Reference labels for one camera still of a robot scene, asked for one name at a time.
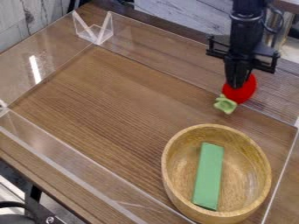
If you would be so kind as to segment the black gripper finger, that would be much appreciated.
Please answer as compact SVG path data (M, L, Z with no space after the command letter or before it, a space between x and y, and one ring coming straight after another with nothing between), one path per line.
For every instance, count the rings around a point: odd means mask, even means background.
M232 56L224 57L224 71L228 85L233 89L242 87L252 71L252 63L249 60L236 59Z

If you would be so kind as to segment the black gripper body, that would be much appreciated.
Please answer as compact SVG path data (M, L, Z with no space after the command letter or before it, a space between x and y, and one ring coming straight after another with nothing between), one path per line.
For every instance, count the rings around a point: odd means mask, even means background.
M253 48L245 46L229 45L229 35L208 35L206 54L212 57L222 59L229 53L233 53L241 60L248 60L252 68L268 73L276 71L276 62L280 58L280 53L276 49L258 42Z

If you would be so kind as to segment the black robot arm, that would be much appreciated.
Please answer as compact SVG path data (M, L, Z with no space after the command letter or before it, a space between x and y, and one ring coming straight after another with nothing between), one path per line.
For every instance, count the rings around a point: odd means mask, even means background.
M232 0L228 35L209 35L206 54L222 59L226 84L238 89L244 86L253 69L273 73L280 57L277 50L262 41L264 33L276 35L276 28L266 26L266 11L281 16L273 0Z

